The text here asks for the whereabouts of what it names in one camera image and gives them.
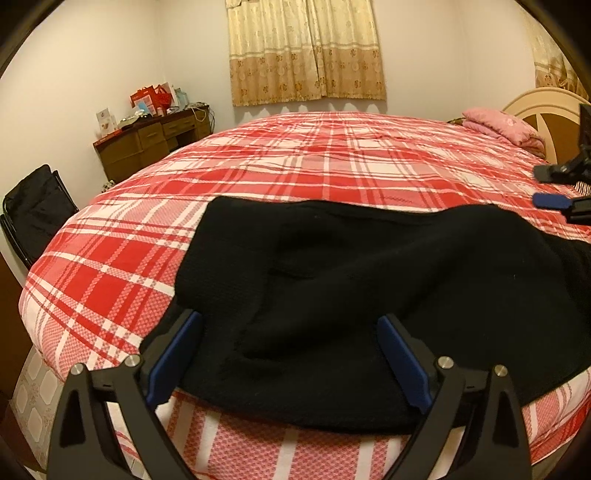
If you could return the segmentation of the red gift bag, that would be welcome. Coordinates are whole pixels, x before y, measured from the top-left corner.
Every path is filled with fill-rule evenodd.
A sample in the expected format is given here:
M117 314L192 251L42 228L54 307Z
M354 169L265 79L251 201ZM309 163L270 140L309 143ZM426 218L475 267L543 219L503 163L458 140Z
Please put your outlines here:
M152 116L164 116L172 104L171 93L163 86L148 86L130 96L131 105Z

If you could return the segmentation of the cream wooden headboard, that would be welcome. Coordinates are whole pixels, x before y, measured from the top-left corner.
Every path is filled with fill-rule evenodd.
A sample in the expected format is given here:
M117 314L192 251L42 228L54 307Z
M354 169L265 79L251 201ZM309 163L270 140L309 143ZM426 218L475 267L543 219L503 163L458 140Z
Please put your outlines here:
M541 87L512 100L504 112L534 127L546 145L546 161L563 164L579 153L580 106L590 102L568 90Z

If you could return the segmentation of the black pants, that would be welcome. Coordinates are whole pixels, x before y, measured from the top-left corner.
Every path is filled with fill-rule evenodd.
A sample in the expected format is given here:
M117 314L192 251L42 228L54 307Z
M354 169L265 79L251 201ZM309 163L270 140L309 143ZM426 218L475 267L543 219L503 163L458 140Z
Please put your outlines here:
M327 201L209 202L174 296L181 390L231 413L361 435L414 432L379 345L396 316L461 366L506 366L529 404L590 365L590 247L494 205L410 213Z

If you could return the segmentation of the white greeting card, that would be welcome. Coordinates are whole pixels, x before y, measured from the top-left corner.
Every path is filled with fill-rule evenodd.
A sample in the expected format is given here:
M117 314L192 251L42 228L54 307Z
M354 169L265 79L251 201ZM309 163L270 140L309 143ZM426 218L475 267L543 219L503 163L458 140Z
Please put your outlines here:
M117 122L108 108L96 113L96 119L99 125L99 134L103 138L117 129Z

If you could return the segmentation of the black folding chair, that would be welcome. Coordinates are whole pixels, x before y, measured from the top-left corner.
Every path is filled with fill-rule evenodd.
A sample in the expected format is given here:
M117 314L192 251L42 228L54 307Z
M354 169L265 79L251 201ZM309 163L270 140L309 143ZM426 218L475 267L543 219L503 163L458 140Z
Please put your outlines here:
M55 234L79 209L59 172L44 164L3 198L1 227L27 270L40 258Z

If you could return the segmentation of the beige patterned curtain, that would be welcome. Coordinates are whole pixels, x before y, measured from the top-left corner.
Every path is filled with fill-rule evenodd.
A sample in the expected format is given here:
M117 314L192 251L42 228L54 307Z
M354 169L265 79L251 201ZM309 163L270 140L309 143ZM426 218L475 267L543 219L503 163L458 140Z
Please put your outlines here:
M370 1L228 1L232 105L384 101Z

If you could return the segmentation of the brown wooden desk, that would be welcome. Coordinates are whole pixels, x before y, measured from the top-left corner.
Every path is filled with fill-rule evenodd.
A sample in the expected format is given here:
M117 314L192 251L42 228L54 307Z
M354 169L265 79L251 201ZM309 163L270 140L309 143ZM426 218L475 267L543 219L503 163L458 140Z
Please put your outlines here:
M175 150L211 134L211 108L198 104L164 116L138 120L124 130L97 140L93 147L106 178L120 183Z

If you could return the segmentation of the red plaid bed sheet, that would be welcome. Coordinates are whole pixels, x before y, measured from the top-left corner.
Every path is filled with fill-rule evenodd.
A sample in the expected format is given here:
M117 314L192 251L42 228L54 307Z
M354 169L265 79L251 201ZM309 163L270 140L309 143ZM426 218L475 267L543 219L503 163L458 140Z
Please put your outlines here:
M412 212L466 204L514 211L590 243L590 227L535 209L540 159L507 140L434 120L288 113L206 137L95 197L57 233L19 301L33 344L62 387L77 362L118 365L161 318L208 201L329 200ZM590 368L524 408L532 461L555 460L590 410ZM379 479L405 437L344 436L239 420L175 392L156 411L200 479Z

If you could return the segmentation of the pink pillow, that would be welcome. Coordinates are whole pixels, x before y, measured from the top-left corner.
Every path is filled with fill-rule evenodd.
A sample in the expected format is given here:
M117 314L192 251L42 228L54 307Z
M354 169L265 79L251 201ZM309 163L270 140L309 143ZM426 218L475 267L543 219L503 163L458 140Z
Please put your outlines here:
M507 140L539 158L546 158L544 139L524 120L503 111L487 108L468 109L462 115L464 127L496 139Z

